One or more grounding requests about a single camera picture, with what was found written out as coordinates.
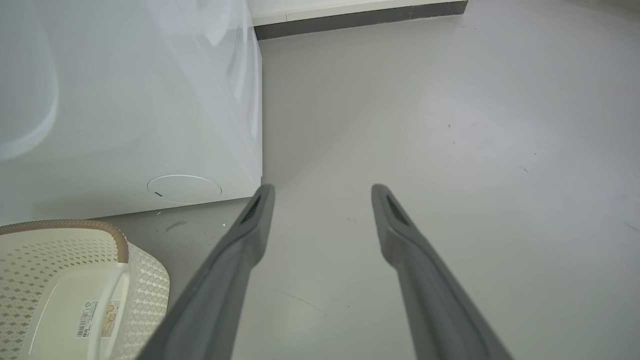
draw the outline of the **white wall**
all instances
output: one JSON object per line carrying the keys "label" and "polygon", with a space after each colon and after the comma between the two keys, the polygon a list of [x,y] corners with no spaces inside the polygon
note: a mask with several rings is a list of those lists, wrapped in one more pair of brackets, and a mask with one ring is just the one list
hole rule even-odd
{"label": "white wall", "polygon": [[253,25],[457,0],[248,0]]}

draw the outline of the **barcode sticker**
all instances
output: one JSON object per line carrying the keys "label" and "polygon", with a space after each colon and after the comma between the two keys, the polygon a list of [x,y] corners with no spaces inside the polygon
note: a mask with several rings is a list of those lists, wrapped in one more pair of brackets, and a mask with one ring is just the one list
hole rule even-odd
{"label": "barcode sticker", "polygon": [[[95,308],[97,306],[97,301],[87,301],[84,303],[82,313],[80,314],[80,321],[78,321],[78,327],[76,329],[76,339],[86,339],[89,337],[89,332],[91,331],[91,326],[93,325],[93,319],[95,318]],[[107,312],[104,315],[104,321],[102,322],[103,339],[111,337],[119,307],[119,300],[112,300],[109,303]]]}

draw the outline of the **white plastic basket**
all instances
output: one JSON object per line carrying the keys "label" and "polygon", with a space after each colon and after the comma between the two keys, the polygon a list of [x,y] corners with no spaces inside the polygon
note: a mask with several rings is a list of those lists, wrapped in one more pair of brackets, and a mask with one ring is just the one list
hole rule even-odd
{"label": "white plastic basket", "polygon": [[111,224],[0,227],[0,359],[134,359],[168,295],[162,264]]}

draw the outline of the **white appliance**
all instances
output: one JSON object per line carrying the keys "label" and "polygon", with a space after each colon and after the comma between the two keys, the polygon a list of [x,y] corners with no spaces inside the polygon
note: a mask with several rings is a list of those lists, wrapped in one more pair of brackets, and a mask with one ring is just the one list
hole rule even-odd
{"label": "white appliance", "polygon": [[0,225],[250,197],[262,58],[245,0],[0,3]]}

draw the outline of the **gray floor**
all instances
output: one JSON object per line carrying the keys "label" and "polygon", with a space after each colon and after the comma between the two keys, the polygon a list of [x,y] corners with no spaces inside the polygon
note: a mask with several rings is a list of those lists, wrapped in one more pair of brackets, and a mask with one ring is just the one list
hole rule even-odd
{"label": "gray floor", "polygon": [[[413,358],[373,183],[515,358],[639,358],[640,17],[621,6],[638,10],[470,0],[262,42],[276,209],[234,359]],[[110,220],[165,264],[174,301],[244,203]]]}

